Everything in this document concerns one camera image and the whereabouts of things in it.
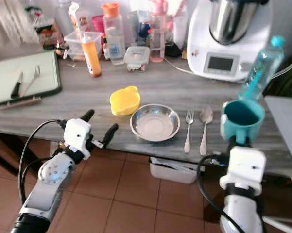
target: metal fork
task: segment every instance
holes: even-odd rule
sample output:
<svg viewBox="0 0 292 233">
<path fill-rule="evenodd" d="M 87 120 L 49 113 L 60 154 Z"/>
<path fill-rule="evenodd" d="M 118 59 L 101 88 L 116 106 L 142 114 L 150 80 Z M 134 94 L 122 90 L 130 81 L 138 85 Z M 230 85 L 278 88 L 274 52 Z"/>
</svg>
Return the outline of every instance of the metal fork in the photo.
<svg viewBox="0 0 292 233">
<path fill-rule="evenodd" d="M 34 80 L 40 76 L 40 65 L 36 65 L 34 68 L 34 77 L 31 79 L 30 83 L 27 85 L 26 89 L 20 94 L 19 97 L 25 96 L 26 92 L 28 91 L 29 87 L 33 84 Z"/>
<path fill-rule="evenodd" d="M 193 117 L 194 117 L 194 110 L 189 109 L 187 111 L 187 116 L 186 116 L 186 123 L 188 124 L 188 131 L 187 131 L 187 138 L 184 146 L 184 151 L 185 153 L 189 153 L 190 151 L 190 125 L 193 123 Z"/>
</svg>

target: knife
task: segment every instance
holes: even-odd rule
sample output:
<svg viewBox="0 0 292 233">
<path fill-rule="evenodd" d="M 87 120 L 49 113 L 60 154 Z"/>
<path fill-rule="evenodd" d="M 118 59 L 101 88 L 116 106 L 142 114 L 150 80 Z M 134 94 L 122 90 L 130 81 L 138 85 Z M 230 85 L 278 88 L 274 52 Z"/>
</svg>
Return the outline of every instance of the knife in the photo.
<svg viewBox="0 0 292 233">
<path fill-rule="evenodd" d="M 20 87 L 22 81 L 23 81 L 23 72 L 21 72 L 19 74 L 18 80 L 17 80 L 17 82 L 16 82 L 16 84 L 15 84 L 15 86 L 13 88 L 13 91 L 11 93 L 11 98 L 12 99 L 14 99 L 16 97 L 19 97 L 19 87 Z"/>
</svg>

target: mug handle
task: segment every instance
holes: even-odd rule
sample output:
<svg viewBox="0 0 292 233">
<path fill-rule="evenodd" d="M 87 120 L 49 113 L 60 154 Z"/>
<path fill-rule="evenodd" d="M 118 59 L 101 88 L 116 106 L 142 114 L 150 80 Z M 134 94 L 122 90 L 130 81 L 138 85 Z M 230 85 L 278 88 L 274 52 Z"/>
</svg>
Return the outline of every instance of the mug handle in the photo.
<svg viewBox="0 0 292 233">
<path fill-rule="evenodd" d="M 238 129 L 236 132 L 236 142 L 238 144 L 244 145 L 246 142 L 246 130 L 245 129 Z"/>
</svg>

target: orange bottle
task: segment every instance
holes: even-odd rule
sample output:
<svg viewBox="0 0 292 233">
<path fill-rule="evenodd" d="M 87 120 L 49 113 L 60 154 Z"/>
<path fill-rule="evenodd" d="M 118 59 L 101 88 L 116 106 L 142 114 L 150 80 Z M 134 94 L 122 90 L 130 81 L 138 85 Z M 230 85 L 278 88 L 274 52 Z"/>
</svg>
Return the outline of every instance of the orange bottle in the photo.
<svg viewBox="0 0 292 233">
<path fill-rule="evenodd" d="M 84 33 L 81 45 L 83 49 L 84 56 L 86 58 L 86 63 L 88 67 L 89 73 L 93 77 L 99 77 L 102 75 L 101 66 L 99 64 L 97 51 L 95 42 L 92 40 L 90 36 L 87 36 L 86 33 Z"/>
</svg>

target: blue bottle cap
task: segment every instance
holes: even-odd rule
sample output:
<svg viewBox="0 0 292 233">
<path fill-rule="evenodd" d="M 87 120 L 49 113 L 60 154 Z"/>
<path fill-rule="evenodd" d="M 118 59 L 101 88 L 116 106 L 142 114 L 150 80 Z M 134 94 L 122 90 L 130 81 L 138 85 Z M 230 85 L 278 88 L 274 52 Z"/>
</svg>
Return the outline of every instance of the blue bottle cap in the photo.
<svg viewBox="0 0 292 233">
<path fill-rule="evenodd" d="M 285 43 L 285 39 L 282 36 L 274 35 L 271 39 L 271 45 L 275 47 L 281 47 Z"/>
</svg>

